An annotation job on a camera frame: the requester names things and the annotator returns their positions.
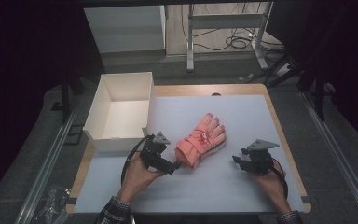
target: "open cardboard box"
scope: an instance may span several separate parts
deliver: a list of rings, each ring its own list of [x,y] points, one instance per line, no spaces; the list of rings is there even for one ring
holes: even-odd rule
[[[155,98],[150,72],[101,75],[83,131],[99,151],[131,151],[153,124]]]

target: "plaid shirt sleeve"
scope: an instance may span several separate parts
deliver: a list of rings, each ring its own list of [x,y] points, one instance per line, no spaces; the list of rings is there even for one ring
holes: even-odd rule
[[[279,224],[302,224],[302,219],[297,211],[276,217]]]
[[[95,220],[95,224],[124,224],[130,216],[130,204],[112,197]]]

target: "gray carpet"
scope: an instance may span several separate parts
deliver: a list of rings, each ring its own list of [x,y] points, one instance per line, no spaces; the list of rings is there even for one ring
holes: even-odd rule
[[[150,71],[153,72],[155,85],[245,83],[249,81],[249,74],[263,74],[253,54],[196,55],[196,70],[193,73],[186,71],[185,57],[145,55],[142,52],[136,55],[103,55],[106,73]],[[252,83],[262,83],[264,79],[256,78]],[[73,122],[75,125],[85,123],[97,87],[95,81],[81,80],[86,90],[80,96],[79,110]],[[296,90],[297,81],[298,77],[292,77],[275,88],[269,88],[268,92],[312,204],[312,210],[301,216],[305,223],[358,223],[358,202]],[[61,127],[61,112],[50,110],[54,102],[60,100],[59,87],[46,92],[39,120],[0,183],[2,224],[15,221]],[[337,112],[329,97],[324,97],[324,114],[326,123],[358,176],[358,132]],[[87,136],[83,134],[78,145],[63,146],[35,213],[45,205],[50,186],[72,187],[87,141]],[[74,139],[67,137],[66,142],[73,143]],[[96,214],[74,215],[68,223],[92,223],[95,217]],[[275,223],[273,215],[260,217],[263,223]]]

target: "plastic bag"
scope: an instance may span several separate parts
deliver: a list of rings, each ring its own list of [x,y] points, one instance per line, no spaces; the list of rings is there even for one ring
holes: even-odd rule
[[[34,218],[34,224],[63,224],[70,214],[66,212],[66,200],[69,198],[71,190],[59,187],[57,185],[51,186],[48,191],[48,199],[45,207],[39,211]]]

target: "orange glove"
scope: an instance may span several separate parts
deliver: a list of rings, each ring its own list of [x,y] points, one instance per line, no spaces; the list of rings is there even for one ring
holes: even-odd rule
[[[188,137],[177,143],[176,160],[196,169],[201,160],[220,150],[226,141],[225,126],[219,124],[219,118],[213,119],[208,113]]]

